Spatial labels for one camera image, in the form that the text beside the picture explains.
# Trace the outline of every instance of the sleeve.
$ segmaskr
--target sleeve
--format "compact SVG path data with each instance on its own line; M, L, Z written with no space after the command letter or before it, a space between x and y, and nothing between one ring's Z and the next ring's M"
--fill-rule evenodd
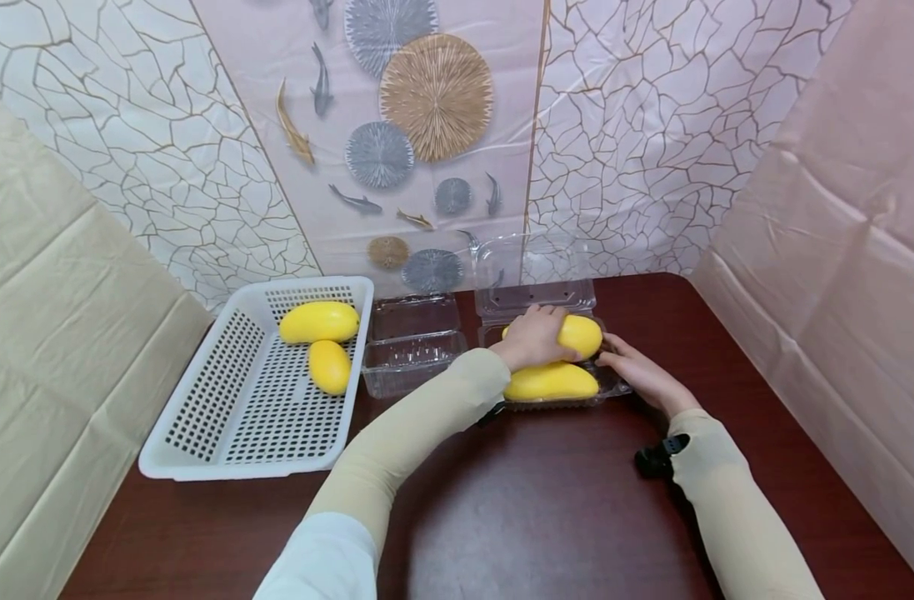
M293 531L254 600L376 600L376 560L357 519L315 514Z
M670 423L670 435L683 433L690 442L672 457L673 481L694 506L727 600L823 599L797 544L722 423L701 409L680 412Z
M439 443L487 415L509 379L499 356L473 349L367 425L337 460L255 598L376 598L376 566L397 489Z

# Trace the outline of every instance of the beige arm sleeve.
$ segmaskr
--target beige arm sleeve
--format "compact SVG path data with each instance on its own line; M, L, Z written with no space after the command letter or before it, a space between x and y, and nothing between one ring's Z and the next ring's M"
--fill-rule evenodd
M690 443L672 457L673 481L697 512L703 545L727 600L823 598L722 423L701 409L688 410L670 423L670 435L682 433Z
M307 510L344 513L373 536L377 556L397 489L439 443L480 421L502 399L511 373L490 350L470 350L446 372L394 404L343 451Z

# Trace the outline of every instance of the white plastic basket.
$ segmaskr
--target white plastic basket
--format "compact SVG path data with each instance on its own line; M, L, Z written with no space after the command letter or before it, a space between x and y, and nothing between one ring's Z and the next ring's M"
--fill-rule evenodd
M280 340L282 316L317 301L352 304L360 314L360 332L343 344L352 363L345 396L313 385L309 345ZM143 444L140 472L202 481L330 468L347 446L372 305L366 277L282 279L237 290Z

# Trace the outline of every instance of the wall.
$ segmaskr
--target wall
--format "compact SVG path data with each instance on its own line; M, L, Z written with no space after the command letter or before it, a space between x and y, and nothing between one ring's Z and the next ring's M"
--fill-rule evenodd
M57 597L210 322L0 102L0 599Z
M552 0L527 227L689 273L849 0Z
M343 165L348 134L380 114L379 81L348 49L347 1L330 7L326 32L309 1L196 2L196 11L189 0L0 1L0 94L211 309L243 284L321 272L368 274L383 296L411 292L399 272L367 260L380 234L413 251L458 252L469 271L457 229L478 238L562 229L588 242L598 277L689 273L850 2L436 6L439 30L487 62L492 117L467 152L419 163L392 193L361 188ZM308 89L314 42L336 98L324 119ZM274 101L284 76L314 169L282 139ZM502 188L496 218L487 173ZM452 176L475 201L450 219L432 194ZM330 183L383 213L358 215ZM398 220L398 207L436 232Z
M694 283L914 569L914 0L855 6Z
M208 307L319 274L189 0L0 2L0 96Z

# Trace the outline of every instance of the dark red table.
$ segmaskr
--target dark red table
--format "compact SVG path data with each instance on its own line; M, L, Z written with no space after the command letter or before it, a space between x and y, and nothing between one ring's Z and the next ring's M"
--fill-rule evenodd
M914 598L910 568L685 279L596 289L607 328L727 424L827 598ZM475 345L472 295L459 306ZM385 408L361 393L351 434ZM659 427L622 399L505 415L445 442L399 494L380 598L722 598L689 505L634 472ZM62 597L250 598L325 476L171 482L134 466Z

